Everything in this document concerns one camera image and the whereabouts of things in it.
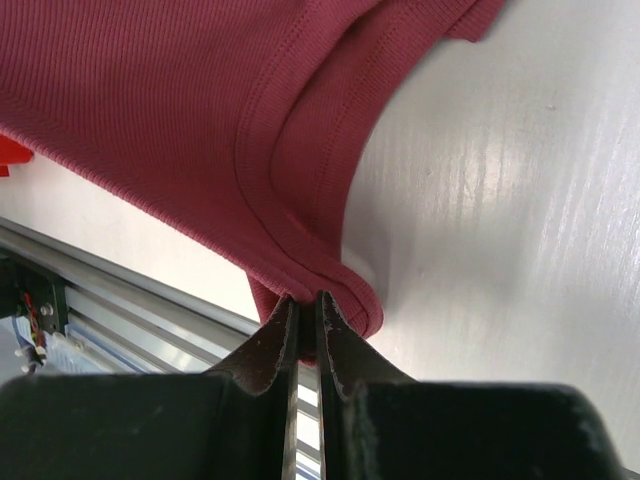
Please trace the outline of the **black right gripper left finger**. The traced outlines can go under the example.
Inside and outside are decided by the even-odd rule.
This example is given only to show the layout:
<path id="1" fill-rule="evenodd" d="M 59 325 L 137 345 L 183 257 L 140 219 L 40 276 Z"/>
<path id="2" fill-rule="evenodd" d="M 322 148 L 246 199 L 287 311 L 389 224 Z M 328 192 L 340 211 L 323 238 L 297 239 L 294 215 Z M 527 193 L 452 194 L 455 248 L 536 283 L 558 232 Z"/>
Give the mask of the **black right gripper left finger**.
<path id="1" fill-rule="evenodd" d="M 212 479 L 293 479 L 299 306 L 280 300 L 269 320 L 212 367 L 215 407 L 208 472 Z"/>

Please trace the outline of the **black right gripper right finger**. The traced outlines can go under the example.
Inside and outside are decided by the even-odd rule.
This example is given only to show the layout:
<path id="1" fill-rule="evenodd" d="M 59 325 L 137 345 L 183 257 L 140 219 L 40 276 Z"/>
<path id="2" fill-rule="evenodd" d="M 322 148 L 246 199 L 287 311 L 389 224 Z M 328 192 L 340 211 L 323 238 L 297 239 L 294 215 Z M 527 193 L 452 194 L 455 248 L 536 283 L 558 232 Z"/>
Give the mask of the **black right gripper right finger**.
<path id="1" fill-rule="evenodd" d="M 322 477 L 380 479 L 379 435 L 368 412 L 368 386 L 415 380 L 348 324 L 328 291 L 317 294 L 314 327 Z"/>

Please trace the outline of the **maroon tank top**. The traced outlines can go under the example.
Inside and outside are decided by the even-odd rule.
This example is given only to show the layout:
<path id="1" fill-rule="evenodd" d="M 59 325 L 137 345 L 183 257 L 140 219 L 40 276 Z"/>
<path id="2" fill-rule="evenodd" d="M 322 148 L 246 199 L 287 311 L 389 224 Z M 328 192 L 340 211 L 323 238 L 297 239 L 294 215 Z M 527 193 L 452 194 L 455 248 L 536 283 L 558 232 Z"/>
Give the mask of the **maroon tank top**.
<path id="1" fill-rule="evenodd" d="M 225 257 L 259 316 L 329 291 L 384 314 L 342 263 L 346 201 L 394 91 L 499 1 L 5 1 L 1 132 Z"/>

